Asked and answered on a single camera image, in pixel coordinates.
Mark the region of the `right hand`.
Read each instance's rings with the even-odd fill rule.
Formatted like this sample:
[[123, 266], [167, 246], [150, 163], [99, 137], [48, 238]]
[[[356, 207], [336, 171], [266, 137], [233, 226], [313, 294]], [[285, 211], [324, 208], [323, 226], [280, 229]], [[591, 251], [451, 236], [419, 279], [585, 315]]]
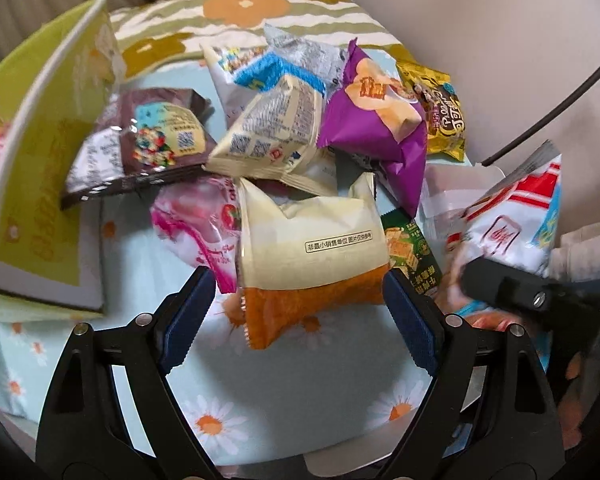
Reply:
[[600, 372], [591, 375], [594, 389], [586, 390], [585, 359], [578, 352], [571, 359], [565, 372], [570, 386], [557, 408], [562, 444], [566, 451], [575, 448], [582, 440], [581, 425], [591, 411], [595, 399], [600, 394]]

